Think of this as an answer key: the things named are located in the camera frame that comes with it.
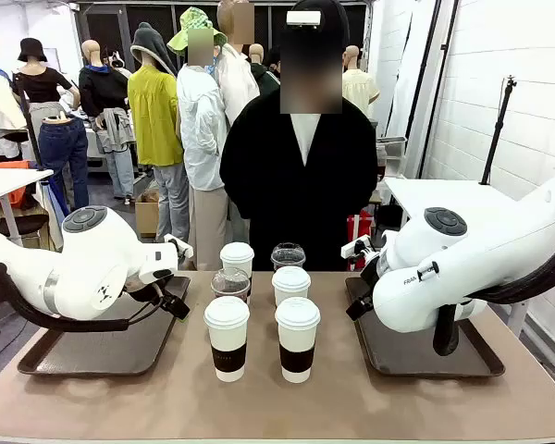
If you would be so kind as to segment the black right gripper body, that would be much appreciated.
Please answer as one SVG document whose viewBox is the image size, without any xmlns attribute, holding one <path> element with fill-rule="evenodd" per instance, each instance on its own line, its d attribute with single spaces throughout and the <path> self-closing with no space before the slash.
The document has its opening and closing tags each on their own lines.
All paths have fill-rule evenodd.
<svg viewBox="0 0 555 444">
<path fill-rule="evenodd" d="M 372 294 L 376 283 L 389 271 L 389 262 L 386 254 L 380 252 L 374 256 L 370 261 L 366 261 L 365 267 L 361 272 L 361 279 L 365 283 L 365 290 L 362 293 L 363 297 Z"/>
</svg>

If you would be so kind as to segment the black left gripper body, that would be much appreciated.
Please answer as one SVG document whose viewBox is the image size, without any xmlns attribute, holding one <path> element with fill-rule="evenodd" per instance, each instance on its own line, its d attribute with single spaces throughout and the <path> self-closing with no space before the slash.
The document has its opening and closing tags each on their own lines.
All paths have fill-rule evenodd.
<svg viewBox="0 0 555 444">
<path fill-rule="evenodd" d="M 159 302 L 174 274 L 168 270 L 157 271 L 157 274 L 158 277 L 149 283 L 142 282 L 137 275 L 130 277 L 124 285 L 124 291 L 137 302 Z"/>
</svg>

